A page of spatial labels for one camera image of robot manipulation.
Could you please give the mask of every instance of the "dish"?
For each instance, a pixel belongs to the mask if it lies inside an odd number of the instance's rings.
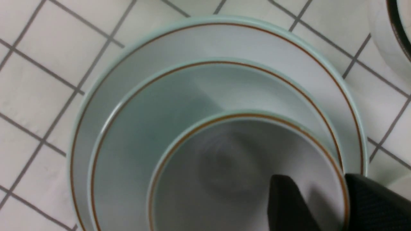
[[[407,36],[408,41],[411,39],[411,1],[397,0],[397,9],[401,26]]]
[[[273,174],[296,182],[321,230],[348,227],[348,189],[331,153],[294,121],[239,111],[197,123],[169,146],[152,177],[150,230],[269,230]]]
[[[332,157],[341,161],[329,120],[291,80],[246,60],[189,62],[136,86],[105,123],[88,172],[95,230],[147,230],[143,224],[150,177],[169,144],[197,121],[241,109],[299,121],[318,134],[332,148]]]
[[[120,99],[159,70],[219,56],[267,65],[307,89],[337,130],[342,150],[347,153],[345,171],[366,174],[366,139],[356,106],[339,73],[322,55],[288,31],[262,21],[234,16],[191,18],[129,47],[85,96],[68,154],[73,206],[84,231],[92,230],[86,175],[93,145]]]
[[[401,25],[397,1],[369,0],[368,21],[374,43],[385,62],[411,83],[411,44]]]

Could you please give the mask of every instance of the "cup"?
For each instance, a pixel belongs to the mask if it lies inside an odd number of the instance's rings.
[[[207,118],[168,147],[150,183],[150,231],[268,231],[273,174],[296,182],[322,230],[348,226],[348,190],[330,151],[295,121],[248,110]]]

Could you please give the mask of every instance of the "grid tile surface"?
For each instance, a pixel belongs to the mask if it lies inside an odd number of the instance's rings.
[[[81,230],[65,156],[82,95],[125,45],[185,17],[232,14],[300,36],[346,79],[369,177],[411,173],[411,84],[384,63],[364,0],[0,0],[0,230]]]

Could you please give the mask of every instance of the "bowl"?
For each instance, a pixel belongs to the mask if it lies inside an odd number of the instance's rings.
[[[397,1],[368,0],[368,21],[382,58],[398,76],[411,83],[411,43],[401,23]]]
[[[268,231],[273,174],[296,182],[321,230],[348,227],[348,191],[331,152],[294,121],[239,111],[201,121],[169,146],[152,177],[150,231]]]
[[[106,121],[88,173],[95,230],[148,230],[147,190],[168,145],[200,120],[240,109],[264,110],[298,121],[318,136],[342,166],[333,126],[292,80],[247,60],[194,60],[136,86]]]

